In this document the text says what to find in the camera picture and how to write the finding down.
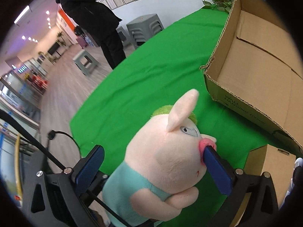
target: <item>orange wall panel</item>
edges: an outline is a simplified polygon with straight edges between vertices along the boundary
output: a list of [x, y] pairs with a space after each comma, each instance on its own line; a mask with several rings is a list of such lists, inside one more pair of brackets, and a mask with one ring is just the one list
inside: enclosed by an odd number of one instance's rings
[[62, 8], [59, 8], [58, 13], [61, 15], [61, 17], [65, 20], [66, 24], [71, 28], [72, 31], [74, 31], [75, 26], [69, 19], [69, 17], [66, 15], [66, 13], [62, 10]]

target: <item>light blue shirt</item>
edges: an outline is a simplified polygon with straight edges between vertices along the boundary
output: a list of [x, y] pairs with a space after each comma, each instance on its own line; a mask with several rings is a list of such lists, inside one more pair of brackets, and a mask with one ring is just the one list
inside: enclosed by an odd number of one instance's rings
[[[134, 171], [125, 161], [123, 161], [106, 181], [102, 190], [103, 201], [128, 224], [137, 226], [148, 220], [148, 218], [142, 217], [136, 213], [131, 206], [130, 197], [140, 189], [149, 189], [162, 201], [165, 201], [171, 196], [154, 186], [145, 177]], [[125, 225], [113, 215], [108, 212], [107, 214], [113, 225], [116, 227], [125, 227]]]

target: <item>plush pig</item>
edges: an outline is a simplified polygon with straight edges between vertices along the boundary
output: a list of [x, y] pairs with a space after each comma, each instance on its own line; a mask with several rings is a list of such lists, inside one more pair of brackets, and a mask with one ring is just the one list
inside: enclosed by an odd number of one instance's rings
[[[192, 111], [198, 96], [192, 89], [174, 106], [155, 111], [130, 141], [124, 161], [105, 183], [103, 201], [131, 226], [151, 219], [157, 226], [197, 200], [194, 185], [206, 172], [204, 148], [216, 148], [216, 139], [200, 134], [196, 127]], [[125, 227], [108, 215], [114, 226]]]

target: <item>blue gripper pad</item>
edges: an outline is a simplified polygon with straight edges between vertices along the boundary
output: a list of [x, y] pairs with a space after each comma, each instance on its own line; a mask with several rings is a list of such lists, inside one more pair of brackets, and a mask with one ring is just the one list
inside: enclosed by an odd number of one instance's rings
[[75, 178], [75, 194], [80, 195], [88, 189], [104, 161], [104, 148], [98, 146]]
[[233, 179], [224, 169], [216, 156], [218, 156], [216, 151], [212, 147], [207, 146], [203, 153], [203, 161], [220, 193], [223, 195], [230, 195], [233, 186]]

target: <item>plush toy eye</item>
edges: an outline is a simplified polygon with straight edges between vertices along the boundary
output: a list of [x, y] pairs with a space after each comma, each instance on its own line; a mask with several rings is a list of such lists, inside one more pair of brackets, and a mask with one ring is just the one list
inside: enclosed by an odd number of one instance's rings
[[185, 134], [192, 135], [192, 136], [198, 136], [197, 131], [195, 129], [190, 129], [190, 128], [181, 126], [180, 130], [182, 132], [184, 132]]

